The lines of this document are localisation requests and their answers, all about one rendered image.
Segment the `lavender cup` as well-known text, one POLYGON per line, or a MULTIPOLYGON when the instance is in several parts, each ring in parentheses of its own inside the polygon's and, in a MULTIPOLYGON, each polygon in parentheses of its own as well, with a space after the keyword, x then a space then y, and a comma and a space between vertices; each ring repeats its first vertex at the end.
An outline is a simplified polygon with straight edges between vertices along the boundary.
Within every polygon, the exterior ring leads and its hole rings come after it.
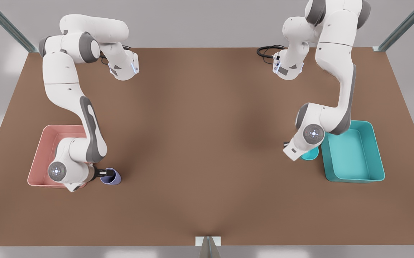
POLYGON ((121 176, 115 169, 107 168, 105 169, 105 171, 106 173, 104 174, 104 176, 100 177, 102 183, 109 186, 115 186, 121 182, 121 176))

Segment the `turquoise bowl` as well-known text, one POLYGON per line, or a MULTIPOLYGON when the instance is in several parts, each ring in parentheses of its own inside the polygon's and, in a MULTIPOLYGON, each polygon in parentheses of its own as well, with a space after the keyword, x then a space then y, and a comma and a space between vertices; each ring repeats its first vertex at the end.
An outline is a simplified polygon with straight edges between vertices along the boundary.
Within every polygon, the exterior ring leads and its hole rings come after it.
POLYGON ((319 146, 309 150, 308 152, 304 153, 303 155, 300 156, 301 160, 304 161, 311 161, 311 160, 315 160, 318 157, 319 154, 319 146))

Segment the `pink box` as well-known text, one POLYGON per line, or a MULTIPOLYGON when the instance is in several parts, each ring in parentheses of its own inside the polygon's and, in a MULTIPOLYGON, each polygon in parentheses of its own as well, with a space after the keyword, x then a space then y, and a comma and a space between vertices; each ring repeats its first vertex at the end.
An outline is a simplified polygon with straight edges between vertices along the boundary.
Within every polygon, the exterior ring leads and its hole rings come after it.
POLYGON ((86 134, 81 125, 48 125, 40 136, 27 183, 29 186, 66 189, 62 183, 51 180, 48 176, 48 166, 54 160, 56 147, 64 138, 85 138, 86 134))

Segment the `teal box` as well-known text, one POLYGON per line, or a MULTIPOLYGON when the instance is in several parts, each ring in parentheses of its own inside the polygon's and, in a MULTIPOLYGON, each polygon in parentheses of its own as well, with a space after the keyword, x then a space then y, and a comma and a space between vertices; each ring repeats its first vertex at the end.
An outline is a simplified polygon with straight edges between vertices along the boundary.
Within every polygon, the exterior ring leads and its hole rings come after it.
POLYGON ((321 143, 325 176, 331 182, 371 183, 385 179, 372 124, 353 120, 340 135, 325 134, 321 143))

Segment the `silver frame post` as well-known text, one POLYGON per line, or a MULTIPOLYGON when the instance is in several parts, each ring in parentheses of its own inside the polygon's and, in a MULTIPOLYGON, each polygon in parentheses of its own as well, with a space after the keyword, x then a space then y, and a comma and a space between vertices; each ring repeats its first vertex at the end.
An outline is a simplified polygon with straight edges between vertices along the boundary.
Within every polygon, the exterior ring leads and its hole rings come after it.
POLYGON ((221 245, 220 236, 196 236, 195 246, 200 246, 199 258, 221 258, 217 247, 221 245))
POLYGON ((395 28, 392 33, 378 46, 373 46, 374 52, 387 51, 398 39, 400 39, 414 25, 414 10, 395 28))
POLYGON ((27 52, 37 53, 35 47, 0 10, 0 25, 10 34, 27 52))

